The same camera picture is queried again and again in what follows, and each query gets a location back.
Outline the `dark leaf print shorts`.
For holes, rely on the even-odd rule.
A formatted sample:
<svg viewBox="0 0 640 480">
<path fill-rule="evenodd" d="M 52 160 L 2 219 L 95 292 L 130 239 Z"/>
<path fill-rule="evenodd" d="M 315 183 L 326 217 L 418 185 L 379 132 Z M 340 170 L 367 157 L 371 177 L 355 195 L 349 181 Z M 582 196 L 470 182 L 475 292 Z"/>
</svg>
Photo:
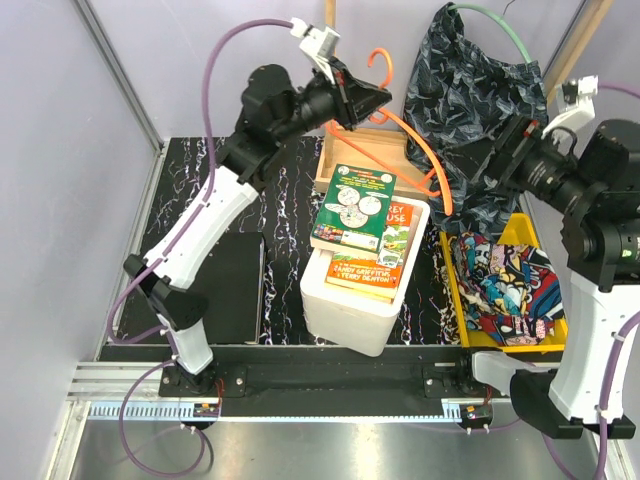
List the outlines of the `dark leaf print shorts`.
<svg viewBox="0 0 640 480">
<path fill-rule="evenodd" d="M 453 213 L 432 201 L 436 226 L 449 234 L 475 232 L 496 239 L 517 207 L 514 193 L 491 181 L 472 183 L 453 153 L 484 140 L 512 114 L 547 124 L 540 66 L 526 57 L 507 63 L 489 57 L 465 36 L 456 4 L 441 7 L 424 35 L 409 77 L 403 119 L 431 147 L 451 188 Z"/>
</svg>

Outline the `green plastic hanger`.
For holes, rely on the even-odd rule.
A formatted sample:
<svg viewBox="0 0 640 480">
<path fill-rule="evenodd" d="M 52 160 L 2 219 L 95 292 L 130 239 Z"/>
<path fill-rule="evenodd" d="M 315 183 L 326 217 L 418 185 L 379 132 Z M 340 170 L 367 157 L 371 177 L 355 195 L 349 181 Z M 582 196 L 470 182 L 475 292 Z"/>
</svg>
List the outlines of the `green plastic hanger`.
<svg viewBox="0 0 640 480">
<path fill-rule="evenodd" d="M 492 20 L 495 24 L 497 24 L 501 30 L 510 38 L 518 52 L 520 53 L 522 60 L 525 63 L 531 63 L 533 61 L 527 47 L 519 37 L 519 35 L 515 32 L 515 30 L 504 20 L 504 18 L 494 11 L 479 5 L 474 4 L 453 4 L 447 8 L 448 11 L 458 11 L 458 10 L 470 10 L 477 12 L 490 20 Z"/>
</svg>

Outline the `colourful comic print shorts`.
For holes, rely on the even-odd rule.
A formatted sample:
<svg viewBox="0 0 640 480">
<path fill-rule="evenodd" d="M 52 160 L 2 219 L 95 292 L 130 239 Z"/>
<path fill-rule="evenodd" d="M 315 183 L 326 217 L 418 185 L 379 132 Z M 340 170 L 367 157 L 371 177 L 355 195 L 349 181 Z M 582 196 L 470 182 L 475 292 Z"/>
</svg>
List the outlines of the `colourful comic print shorts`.
<svg viewBox="0 0 640 480">
<path fill-rule="evenodd" d="M 564 317 L 558 277 L 531 245 L 498 244 L 466 232 L 449 241 L 464 324 L 500 346 L 538 345 Z"/>
</svg>

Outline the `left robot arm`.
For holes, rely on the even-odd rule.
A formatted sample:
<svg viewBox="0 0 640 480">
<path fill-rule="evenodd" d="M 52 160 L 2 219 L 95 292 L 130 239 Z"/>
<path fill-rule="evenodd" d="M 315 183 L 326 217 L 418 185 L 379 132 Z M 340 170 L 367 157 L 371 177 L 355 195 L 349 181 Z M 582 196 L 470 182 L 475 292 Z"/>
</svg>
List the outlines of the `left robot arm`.
<svg viewBox="0 0 640 480">
<path fill-rule="evenodd" d="M 200 192 L 154 248 L 124 263 L 132 286 L 170 335 L 172 363 L 190 393 L 206 395 L 216 382 L 204 327 L 209 302 L 192 289 L 205 258 L 301 136 L 330 121 L 353 130 L 391 99 L 389 90 L 354 77 L 335 57 L 302 88 L 277 64 L 250 74 L 234 132 L 211 151 L 215 164 Z"/>
</svg>

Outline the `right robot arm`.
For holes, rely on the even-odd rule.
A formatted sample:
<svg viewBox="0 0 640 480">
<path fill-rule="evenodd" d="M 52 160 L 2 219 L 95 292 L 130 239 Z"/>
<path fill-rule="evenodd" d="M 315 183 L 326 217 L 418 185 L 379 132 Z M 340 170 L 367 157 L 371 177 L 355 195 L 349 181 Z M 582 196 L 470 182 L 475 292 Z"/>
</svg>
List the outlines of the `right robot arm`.
<svg viewBox="0 0 640 480">
<path fill-rule="evenodd" d="M 561 362 L 533 367 L 478 350 L 454 371 L 454 384 L 470 397 L 488 385 L 508 395 L 520 419 L 554 439 L 590 430 L 628 440 L 636 427 L 622 388 L 639 320 L 639 126 L 603 121 L 581 155 L 561 153 L 553 135 L 515 115 L 449 155 L 469 181 L 531 193 L 561 213 L 569 323 Z"/>
</svg>

